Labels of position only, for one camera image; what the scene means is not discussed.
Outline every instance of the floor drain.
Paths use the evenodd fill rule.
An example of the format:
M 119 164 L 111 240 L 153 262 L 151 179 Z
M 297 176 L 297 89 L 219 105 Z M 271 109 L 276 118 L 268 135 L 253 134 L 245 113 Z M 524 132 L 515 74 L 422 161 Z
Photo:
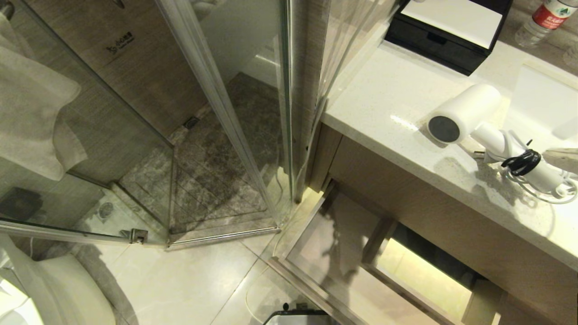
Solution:
M 189 120 L 187 120 L 183 126 L 188 128 L 189 130 L 192 129 L 193 126 L 195 126 L 196 123 L 198 123 L 200 121 L 200 119 L 196 118 L 196 117 L 191 117 Z
M 107 202 L 98 208 L 98 218 L 102 221 L 105 221 L 110 217 L 110 215 L 112 215 L 113 211 L 114 205 L 110 202 Z

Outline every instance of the sink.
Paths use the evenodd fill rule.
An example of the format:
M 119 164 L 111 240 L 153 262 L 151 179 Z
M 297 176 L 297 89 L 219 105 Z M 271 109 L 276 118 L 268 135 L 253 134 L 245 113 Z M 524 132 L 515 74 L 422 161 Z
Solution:
M 578 146 L 578 90 L 548 72 L 522 65 L 502 127 L 538 152 Z

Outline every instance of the white hair dryer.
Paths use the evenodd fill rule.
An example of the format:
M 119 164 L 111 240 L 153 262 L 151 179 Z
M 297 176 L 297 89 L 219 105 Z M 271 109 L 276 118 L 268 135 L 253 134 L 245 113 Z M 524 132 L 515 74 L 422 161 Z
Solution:
M 461 94 L 441 104 L 428 122 L 429 133 L 443 143 L 459 143 L 467 136 L 486 148 L 486 159 L 490 163 L 502 162 L 510 180 L 520 184 L 533 196 L 549 203 L 568 203 L 576 198 L 576 183 L 569 173 L 548 165 L 542 156 L 528 148 L 513 131 L 498 130 L 484 121 L 499 107 L 502 96 L 499 91 L 486 84 L 469 87 Z M 552 201 L 531 191 L 562 199 Z

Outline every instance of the towel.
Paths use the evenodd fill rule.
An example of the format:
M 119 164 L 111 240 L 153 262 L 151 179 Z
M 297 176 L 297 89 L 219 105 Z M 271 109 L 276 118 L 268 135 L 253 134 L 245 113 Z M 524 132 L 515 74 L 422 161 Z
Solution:
M 80 85 L 33 60 L 28 43 L 0 14 L 0 157 L 52 180 L 87 158 L 58 112 Z

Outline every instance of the white floor tile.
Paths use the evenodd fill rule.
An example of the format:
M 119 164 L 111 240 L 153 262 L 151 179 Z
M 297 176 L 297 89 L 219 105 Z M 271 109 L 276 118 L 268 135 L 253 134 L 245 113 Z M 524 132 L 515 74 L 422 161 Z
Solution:
M 130 324 L 208 325 L 256 259 L 239 242 L 172 252 L 132 245 L 111 269 L 128 300 L 117 307 Z
M 307 302 L 309 308 L 314 307 L 277 272 L 258 260 L 211 325 L 261 325 L 272 313 L 282 311 L 285 302 L 290 309 L 294 309 L 297 302 Z M 259 321 L 252 317 L 247 306 Z
M 78 244 L 78 251 L 74 252 L 76 257 L 82 254 L 82 244 Z M 95 252 L 100 252 L 98 255 L 99 259 L 106 264 L 108 267 L 112 266 L 114 262 L 122 255 L 122 253 L 127 250 L 130 244 L 126 245 L 106 245 L 106 244 L 93 244 Z
M 270 234 L 245 238 L 241 240 L 241 243 L 247 246 L 247 248 L 249 248 L 251 252 L 255 253 L 257 256 L 260 256 L 274 236 L 275 234 Z
M 290 221 L 285 225 L 282 232 L 273 237 L 272 242 L 259 255 L 262 260 L 267 260 L 272 256 L 281 256 L 288 253 L 291 244 L 294 243 L 309 220 L 311 212 L 323 196 L 323 192 L 316 193 L 307 188 L 303 195 L 303 201 L 297 207 Z

